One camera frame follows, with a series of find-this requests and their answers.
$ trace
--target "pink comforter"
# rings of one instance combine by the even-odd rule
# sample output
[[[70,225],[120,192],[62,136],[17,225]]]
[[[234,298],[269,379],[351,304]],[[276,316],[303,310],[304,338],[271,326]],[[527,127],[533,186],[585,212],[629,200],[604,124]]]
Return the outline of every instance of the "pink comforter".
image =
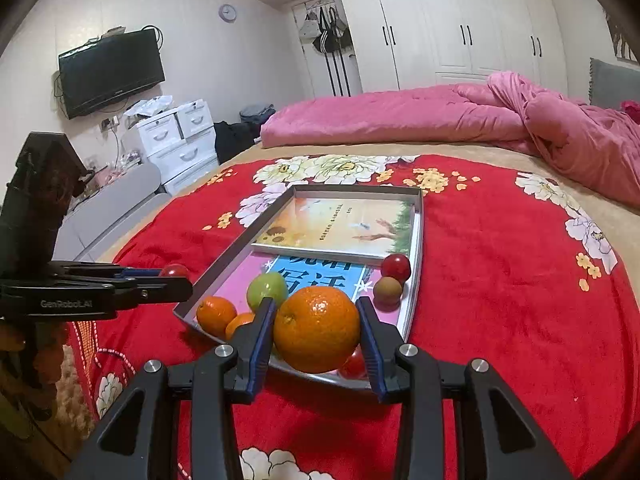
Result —
[[[640,126],[513,72],[458,84],[291,105],[262,128],[266,148],[365,142],[487,142],[541,156],[559,174],[640,209]]]

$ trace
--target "metal screw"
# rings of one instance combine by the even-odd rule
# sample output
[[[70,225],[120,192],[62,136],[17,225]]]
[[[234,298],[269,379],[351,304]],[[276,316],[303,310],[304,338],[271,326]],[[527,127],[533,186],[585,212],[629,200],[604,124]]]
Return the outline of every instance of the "metal screw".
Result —
[[[405,357],[413,357],[418,353],[418,347],[411,343],[405,343],[399,348],[399,351]]]
[[[479,374],[484,374],[489,371],[489,363],[484,359],[474,359],[471,361],[471,367]]]
[[[216,355],[218,357],[229,357],[234,352],[231,345],[220,345],[216,347]]]
[[[145,363],[145,372],[150,374],[156,373],[160,368],[162,368],[162,363],[157,359],[151,359]]]

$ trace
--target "green apple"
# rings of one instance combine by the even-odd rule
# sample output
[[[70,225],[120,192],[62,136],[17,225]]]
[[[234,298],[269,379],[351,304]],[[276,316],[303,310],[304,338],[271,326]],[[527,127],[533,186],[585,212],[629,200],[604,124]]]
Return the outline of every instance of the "green apple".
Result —
[[[287,283],[279,272],[267,272],[256,276],[246,290],[246,302],[254,312],[258,311],[264,298],[273,298],[279,307],[288,296]]]

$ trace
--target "clock face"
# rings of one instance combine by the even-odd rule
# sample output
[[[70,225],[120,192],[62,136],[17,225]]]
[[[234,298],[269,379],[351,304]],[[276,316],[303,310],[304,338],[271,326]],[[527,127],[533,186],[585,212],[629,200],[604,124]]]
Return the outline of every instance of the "clock face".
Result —
[[[218,15],[222,18],[223,21],[227,23],[233,23],[236,20],[238,14],[236,13],[236,8],[229,4],[224,4],[220,7],[218,11]]]

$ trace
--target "flat screen tv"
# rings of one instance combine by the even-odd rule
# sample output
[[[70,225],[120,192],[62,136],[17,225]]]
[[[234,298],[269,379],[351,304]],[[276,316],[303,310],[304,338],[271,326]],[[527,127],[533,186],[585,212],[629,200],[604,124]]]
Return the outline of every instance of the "flat screen tv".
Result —
[[[58,56],[69,119],[88,115],[164,81],[155,30],[88,43]]]

